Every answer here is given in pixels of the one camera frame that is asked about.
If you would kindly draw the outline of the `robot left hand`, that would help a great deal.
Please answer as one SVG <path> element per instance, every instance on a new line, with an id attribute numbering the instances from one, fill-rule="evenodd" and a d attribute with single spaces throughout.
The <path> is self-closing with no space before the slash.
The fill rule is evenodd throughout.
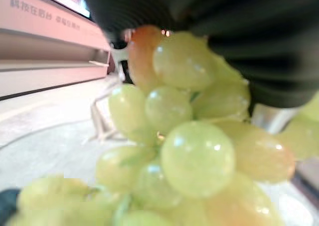
<path id="1" fill-rule="evenodd" d="M 154 25 L 205 36 L 249 81 L 253 124 L 281 132 L 319 89 L 319 0 L 85 0 L 127 60 L 127 31 Z"/>

